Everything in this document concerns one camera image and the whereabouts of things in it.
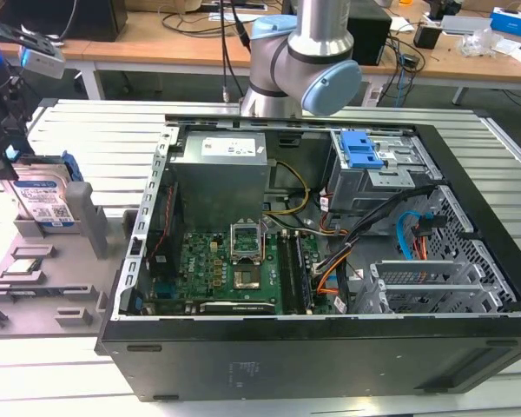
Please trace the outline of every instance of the motherboard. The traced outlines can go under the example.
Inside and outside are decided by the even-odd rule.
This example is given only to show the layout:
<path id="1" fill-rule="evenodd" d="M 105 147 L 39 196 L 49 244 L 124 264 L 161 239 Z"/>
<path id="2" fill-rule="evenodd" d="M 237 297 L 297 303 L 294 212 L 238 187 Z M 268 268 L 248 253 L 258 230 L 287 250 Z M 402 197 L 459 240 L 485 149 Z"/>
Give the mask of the motherboard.
<path id="1" fill-rule="evenodd" d="M 154 279 L 155 312 L 304 314 L 313 305 L 309 274 L 320 261 L 315 236 L 259 235 L 186 233 L 177 278 Z M 257 249 L 259 258 L 236 255 Z"/>

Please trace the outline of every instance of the floor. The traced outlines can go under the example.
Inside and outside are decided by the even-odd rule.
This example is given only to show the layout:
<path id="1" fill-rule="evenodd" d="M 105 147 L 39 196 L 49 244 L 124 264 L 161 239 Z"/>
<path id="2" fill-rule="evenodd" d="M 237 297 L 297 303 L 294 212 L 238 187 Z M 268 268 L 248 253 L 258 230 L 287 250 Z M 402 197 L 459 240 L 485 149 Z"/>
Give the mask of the floor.
<path id="1" fill-rule="evenodd" d="M 66 71 L 62 81 L 50 81 L 39 75 L 24 74 L 27 81 L 42 97 L 86 98 L 83 92 L 74 89 L 74 71 Z M 116 71 L 103 71 L 102 84 L 108 99 L 116 100 L 162 100 L 186 102 L 221 101 L 221 76 L 201 76 L 184 74 L 128 73 L 132 89 L 124 89 L 124 77 Z M 239 77 L 243 90 L 247 87 L 246 77 Z M 239 93 L 231 79 L 228 87 L 233 100 Z M 452 98 L 456 89 L 450 87 L 417 86 L 407 97 L 404 107 L 438 108 L 438 109 L 483 109 L 521 146 L 521 107 L 510 101 L 501 90 L 470 89 L 465 95 L 463 105 L 454 106 Z M 521 96 L 521 91 L 514 91 Z M 364 90 L 360 91 L 352 105 L 361 105 Z M 38 98 L 33 96 L 31 102 L 38 104 Z M 394 101 L 385 98 L 381 106 L 392 107 Z"/>

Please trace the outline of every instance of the blue cable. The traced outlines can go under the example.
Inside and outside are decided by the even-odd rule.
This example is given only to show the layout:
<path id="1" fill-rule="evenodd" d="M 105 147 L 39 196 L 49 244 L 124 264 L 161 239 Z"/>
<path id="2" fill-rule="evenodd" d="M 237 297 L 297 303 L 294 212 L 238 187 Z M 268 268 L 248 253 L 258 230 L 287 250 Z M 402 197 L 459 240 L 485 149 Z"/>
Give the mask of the blue cable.
<path id="1" fill-rule="evenodd" d="M 403 67 L 404 65 L 404 58 L 403 55 L 399 56 L 399 60 L 401 61 L 401 74 L 399 75 L 399 90 L 398 90 L 398 96 L 396 97 L 396 103 L 393 105 L 393 107 L 397 108 L 399 106 L 399 99 L 401 98 L 401 92 L 403 91 L 403 75 L 406 72 L 406 69 Z"/>
<path id="2" fill-rule="evenodd" d="M 411 250 L 409 250 L 409 246 L 407 245 L 406 237 L 403 234 L 403 221 L 409 215 L 414 215 L 418 219 L 420 219 L 422 216 L 418 211 L 406 211 L 403 215 L 399 217 L 398 222 L 396 223 L 396 235 L 398 237 L 399 247 L 401 248 L 403 255 L 406 257 L 407 260 L 410 261 L 413 259 L 413 257 L 411 256 Z"/>

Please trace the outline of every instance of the desk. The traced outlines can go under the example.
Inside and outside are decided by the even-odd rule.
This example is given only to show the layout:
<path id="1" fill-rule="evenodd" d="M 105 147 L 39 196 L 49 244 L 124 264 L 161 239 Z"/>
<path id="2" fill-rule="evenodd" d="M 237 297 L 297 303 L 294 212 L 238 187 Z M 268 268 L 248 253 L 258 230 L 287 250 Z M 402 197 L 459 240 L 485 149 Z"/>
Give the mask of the desk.
<path id="1" fill-rule="evenodd" d="M 221 40 L 219 37 L 198 39 L 167 30 L 156 13 L 130 12 L 127 28 L 115 43 L 91 42 L 84 51 L 85 60 L 92 61 L 96 70 L 125 70 L 164 73 L 222 73 Z M 218 23 L 202 20 L 194 25 L 183 24 L 185 30 L 216 27 Z M 238 76 L 248 76 L 250 55 L 237 36 L 227 39 L 228 54 Z M 363 67 L 363 80 L 373 76 L 386 79 L 393 73 L 384 65 Z M 367 98 L 364 105 L 376 105 Z"/>
<path id="2" fill-rule="evenodd" d="M 423 0 L 414 0 L 410 6 L 400 6 L 394 2 L 390 11 L 405 17 L 412 23 L 418 22 L 423 13 L 428 11 L 428 4 Z M 461 10 L 459 16 L 482 17 L 484 14 Z M 505 38 L 521 42 L 521 37 L 499 32 Z M 414 32 L 400 33 L 398 38 L 412 44 Z M 466 88 L 482 89 L 521 89 L 521 63 L 503 54 L 495 57 L 464 57 L 457 49 L 460 36 L 440 35 L 434 50 L 420 50 L 426 59 L 425 68 L 417 75 L 415 84 L 460 87 L 453 103 L 459 104 Z M 395 55 L 386 48 L 382 63 L 395 67 Z"/>
<path id="3" fill-rule="evenodd" d="M 410 6 L 399 6 L 397 0 L 391 8 L 396 13 L 418 22 L 428 11 L 423 0 L 414 0 Z M 461 16 L 481 16 L 462 10 Z M 216 27 L 218 23 L 201 20 L 193 25 L 185 23 L 185 30 L 200 30 Z M 517 36 L 502 34 L 513 40 Z M 414 33 L 401 33 L 399 38 L 411 43 Z M 460 87 L 454 98 L 459 103 L 466 88 L 521 89 L 521 63 L 497 54 L 496 57 L 463 57 L 456 48 L 459 36 L 442 35 L 435 50 L 421 50 L 426 58 L 426 67 L 414 80 L 415 84 Z M 6 56 L 16 55 L 16 47 L 4 46 Z M 221 69 L 220 38 L 198 39 L 175 33 L 162 27 L 156 13 L 129 12 L 123 33 L 114 43 L 68 41 L 63 48 L 68 68 L 82 72 L 89 99 L 104 98 L 99 70 L 125 70 L 161 73 L 216 74 Z M 237 36 L 228 38 L 228 53 L 236 75 L 249 75 L 249 54 Z M 385 49 L 378 67 L 363 67 L 363 81 L 368 82 L 363 106 L 376 106 L 383 87 L 395 71 L 395 56 Z"/>

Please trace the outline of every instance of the green motherboard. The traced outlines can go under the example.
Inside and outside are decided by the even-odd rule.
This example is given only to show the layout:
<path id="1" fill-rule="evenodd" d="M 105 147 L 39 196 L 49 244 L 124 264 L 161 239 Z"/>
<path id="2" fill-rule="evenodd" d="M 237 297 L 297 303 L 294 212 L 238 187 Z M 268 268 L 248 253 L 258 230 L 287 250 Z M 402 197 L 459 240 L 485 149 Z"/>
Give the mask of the green motherboard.
<path id="1" fill-rule="evenodd" d="M 263 235 L 261 242 L 256 235 L 237 235 L 234 247 L 259 249 L 261 262 L 255 265 L 242 260 L 235 264 L 231 260 L 229 233 L 186 233 L 177 280 L 156 279 L 153 298 L 159 301 L 158 305 L 162 301 L 168 305 L 168 300 L 270 303 L 276 314 L 285 314 L 279 241 L 281 236 L 277 234 Z M 313 263 L 320 261 L 317 241 L 315 236 L 305 235 L 299 242 L 303 266 L 308 271 Z"/>

